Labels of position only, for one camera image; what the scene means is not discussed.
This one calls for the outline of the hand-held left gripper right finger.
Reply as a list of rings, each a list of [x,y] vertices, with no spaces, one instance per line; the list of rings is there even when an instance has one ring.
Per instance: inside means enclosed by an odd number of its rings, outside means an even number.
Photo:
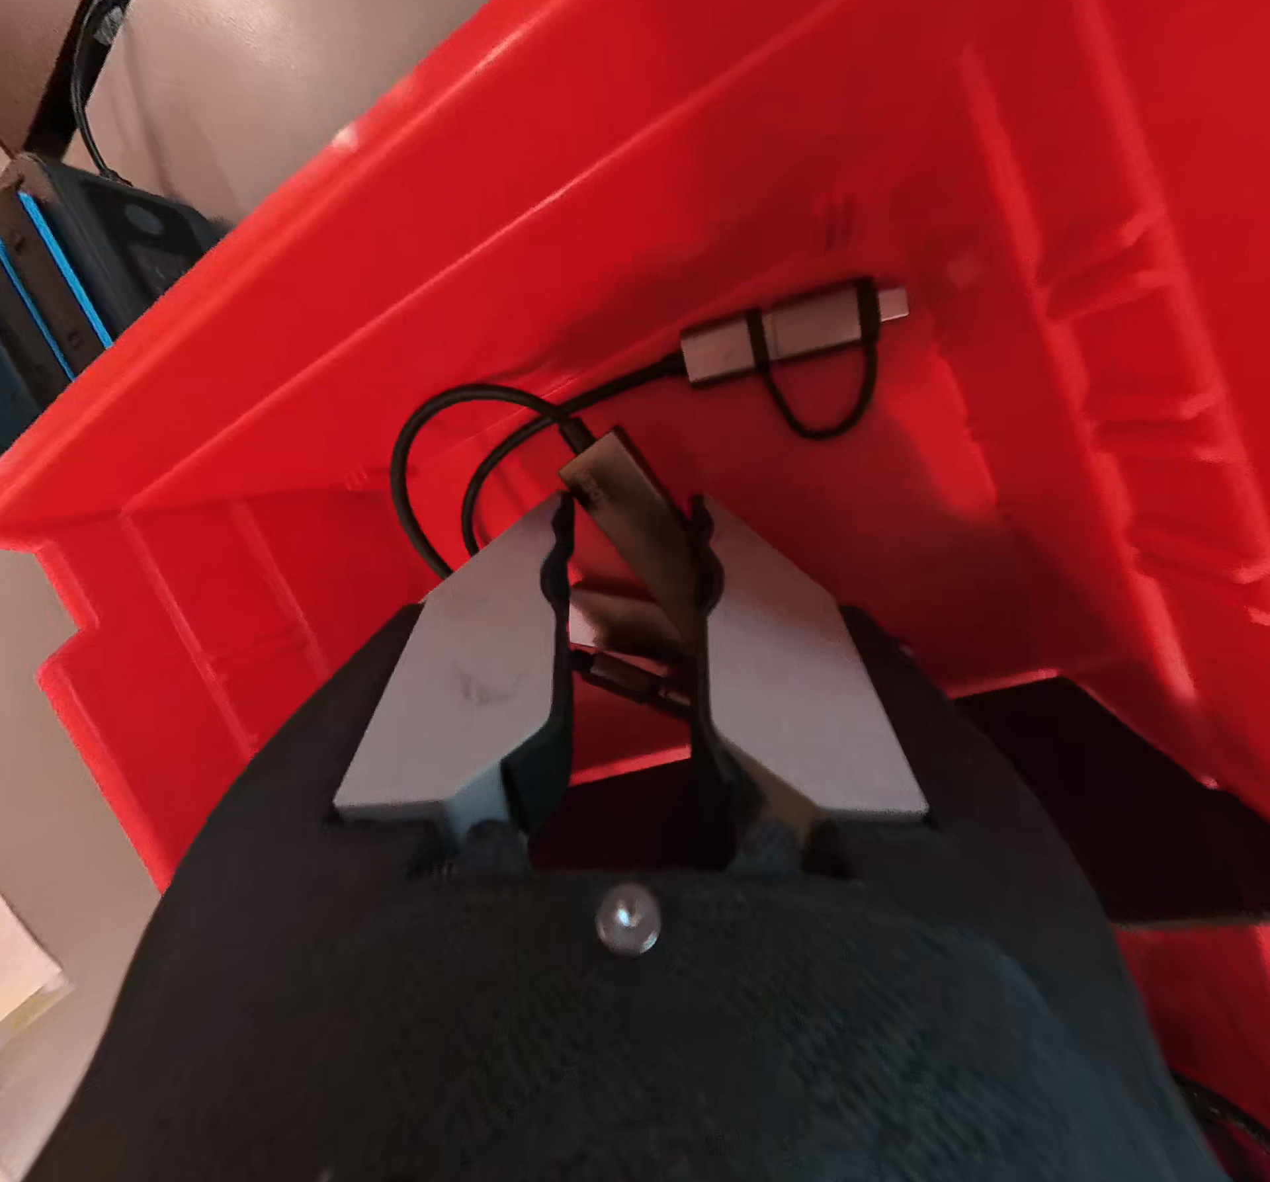
[[[693,743],[731,866],[798,866],[839,825],[918,827],[930,801],[830,590],[708,494],[690,506]]]

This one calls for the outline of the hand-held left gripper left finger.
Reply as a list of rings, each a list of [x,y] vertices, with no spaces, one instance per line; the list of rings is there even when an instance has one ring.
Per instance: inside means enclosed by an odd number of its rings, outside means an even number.
[[[568,561],[552,494],[429,592],[333,806],[345,820],[535,834],[573,762]]]

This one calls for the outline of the grey usb hub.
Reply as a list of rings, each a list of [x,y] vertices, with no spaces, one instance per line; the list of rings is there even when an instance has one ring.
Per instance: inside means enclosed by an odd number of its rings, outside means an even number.
[[[549,427],[556,429],[569,449],[569,461],[559,470],[564,491],[659,604],[686,648],[679,659],[693,662],[698,638],[686,516],[621,427],[595,436],[581,418],[581,412],[645,384],[683,377],[683,360],[672,353],[564,401],[487,381],[460,384],[427,398],[406,417],[389,456],[389,496],[406,540],[439,580],[453,575],[453,566],[427,539],[408,494],[408,460],[422,429],[442,412],[472,403],[497,403],[528,412],[530,420],[504,436],[468,478],[460,508],[460,530],[468,556],[477,554],[473,520],[485,480],[521,444]]]

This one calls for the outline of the red plastic bin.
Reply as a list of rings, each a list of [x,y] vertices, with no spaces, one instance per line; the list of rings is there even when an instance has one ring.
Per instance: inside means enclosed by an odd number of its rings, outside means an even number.
[[[611,405],[949,693],[1059,676],[1266,815],[1266,0],[492,0],[3,458],[41,686],[166,887],[434,578],[389,444],[873,273],[842,441],[753,381]]]

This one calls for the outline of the black charging case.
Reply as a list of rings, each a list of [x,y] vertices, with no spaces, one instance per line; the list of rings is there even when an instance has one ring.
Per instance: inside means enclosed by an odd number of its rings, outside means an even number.
[[[22,153],[1,173],[1,449],[219,233],[194,207]]]

